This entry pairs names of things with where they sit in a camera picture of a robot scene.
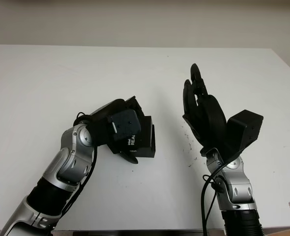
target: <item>cable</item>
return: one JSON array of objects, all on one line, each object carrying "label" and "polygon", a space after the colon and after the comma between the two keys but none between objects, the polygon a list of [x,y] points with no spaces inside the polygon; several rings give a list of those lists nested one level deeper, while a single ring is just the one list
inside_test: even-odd
[{"label": "cable", "polygon": [[84,112],[78,112],[78,114],[77,114],[76,118],[80,117],[80,114],[82,114],[83,116],[85,115],[85,113],[84,113]]},{"label": "cable", "polygon": [[[209,175],[203,175],[203,180],[204,180],[205,182],[207,181],[206,177],[209,178]],[[211,212],[211,210],[212,210],[212,207],[213,207],[214,201],[215,201],[215,199],[216,199],[217,191],[216,191],[216,189],[214,189],[214,190],[215,190],[215,194],[214,194],[214,197],[213,197],[212,203],[210,204],[210,207],[209,207],[209,209],[208,209],[208,213],[207,213],[207,215],[206,215],[206,223],[207,223],[207,220],[208,220],[209,214],[210,214],[210,212]]]},{"label": "cable", "polygon": [[214,194],[214,197],[213,197],[213,200],[212,200],[212,203],[210,204],[210,207],[209,207],[209,210],[208,210],[208,213],[206,215],[206,224],[207,224],[207,220],[208,220],[208,217],[209,217],[209,214],[210,214],[210,211],[212,210],[212,207],[213,207],[213,204],[214,204],[214,201],[216,199],[216,194],[217,194],[217,191],[215,190],[215,194]]},{"label": "cable", "polygon": [[206,189],[208,187],[208,185],[210,184],[210,182],[212,181],[212,179],[223,169],[225,168],[229,163],[226,163],[220,167],[218,167],[211,175],[210,177],[206,180],[203,189],[202,189],[202,193],[201,193],[201,212],[202,212],[202,226],[203,226],[203,236],[207,236],[207,228],[206,228],[206,219],[205,219],[205,205],[204,205],[204,198],[205,198],[205,192]]},{"label": "cable", "polygon": [[81,194],[82,190],[84,189],[85,185],[89,181],[89,178],[91,177],[91,174],[95,168],[96,161],[97,161],[97,144],[94,145],[94,160],[92,161],[89,173],[86,176],[84,182],[80,183],[78,190],[74,193],[74,195],[71,197],[71,199],[68,201],[68,203],[63,208],[61,218],[68,212],[68,210],[70,210],[71,206],[74,204],[74,202],[76,201],[78,196]]}]

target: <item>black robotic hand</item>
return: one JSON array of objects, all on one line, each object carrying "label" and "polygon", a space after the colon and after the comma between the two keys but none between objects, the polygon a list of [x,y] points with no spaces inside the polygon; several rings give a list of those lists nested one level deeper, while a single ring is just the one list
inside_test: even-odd
[{"label": "black robotic hand", "polygon": [[226,122],[218,101],[207,93],[196,64],[191,67],[191,80],[192,84],[189,80],[184,83],[183,118],[203,146],[202,156],[215,148],[225,163],[235,160],[258,138],[263,116],[243,110]]},{"label": "black robotic hand", "polygon": [[93,143],[108,145],[114,154],[138,164],[136,157],[155,156],[155,130],[151,116],[145,116],[135,96],[116,99],[90,115],[78,116],[73,126],[87,124]]}]

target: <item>white table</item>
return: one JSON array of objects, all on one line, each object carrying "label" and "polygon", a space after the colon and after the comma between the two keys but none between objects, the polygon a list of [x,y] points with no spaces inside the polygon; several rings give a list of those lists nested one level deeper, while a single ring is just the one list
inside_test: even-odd
[{"label": "white table", "polygon": [[[226,117],[264,116],[242,157],[264,227],[290,226],[290,68],[269,49],[0,46],[0,229],[42,176],[78,111],[136,95],[156,130],[155,158],[133,165],[99,148],[60,230],[200,229],[201,146],[182,119],[190,66]],[[213,190],[207,192],[207,206]],[[209,228],[223,228],[217,202]]]}]

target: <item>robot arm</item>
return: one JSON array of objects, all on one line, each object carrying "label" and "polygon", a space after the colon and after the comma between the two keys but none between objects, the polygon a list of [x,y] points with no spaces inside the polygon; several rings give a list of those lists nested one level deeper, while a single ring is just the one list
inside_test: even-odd
[{"label": "robot arm", "polygon": [[192,84],[189,80],[184,84],[183,118],[203,146],[201,154],[207,158],[211,173],[205,180],[201,197],[203,235],[207,235],[204,196],[211,183],[217,193],[227,235],[263,236],[252,186],[240,157],[258,138],[263,117],[244,110],[226,121],[216,98],[207,93],[196,64],[191,67],[191,80]]},{"label": "robot arm", "polygon": [[86,124],[66,130],[61,149],[31,193],[19,204],[0,236],[48,235],[92,165],[93,145]]},{"label": "robot arm", "polygon": [[116,143],[140,133],[138,117],[143,113],[133,105],[138,105],[135,97],[126,102],[117,99],[91,115],[78,117],[63,133],[60,151],[0,236],[50,235],[87,183],[96,163],[97,146],[115,148]]}]

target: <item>silver robot arm segment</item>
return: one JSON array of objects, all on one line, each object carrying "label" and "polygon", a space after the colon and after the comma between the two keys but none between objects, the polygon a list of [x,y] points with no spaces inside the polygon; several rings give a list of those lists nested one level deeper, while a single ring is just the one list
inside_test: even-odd
[{"label": "silver robot arm segment", "polygon": [[93,144],[86,124],[66,130],[61,149],[32,192],[19,204],[0,236],[50,235],[67,200],[89,173]]},{"label": "silver robot arm segment", "polygon": [[[207,155],[207,167],[211,173],[225,166],[218,152]],[[226,234],[230,236],[263,236],[257,205],[252,196],[252,186],[243,171],[239,156],[227,164],[213,178],[212,186],[225,221]]]},{"label": "silver robot arm segment", "polygon": [[[213,173],[223,165],[217,152],[207,158],[207,168]],[[220,186],[217,191],[217,200],[220,210],[252,210],[257,205],[252,197],[250,180],[243,171],[243,160],[238,157],[224,167],[215,177],[215,184]]]}]

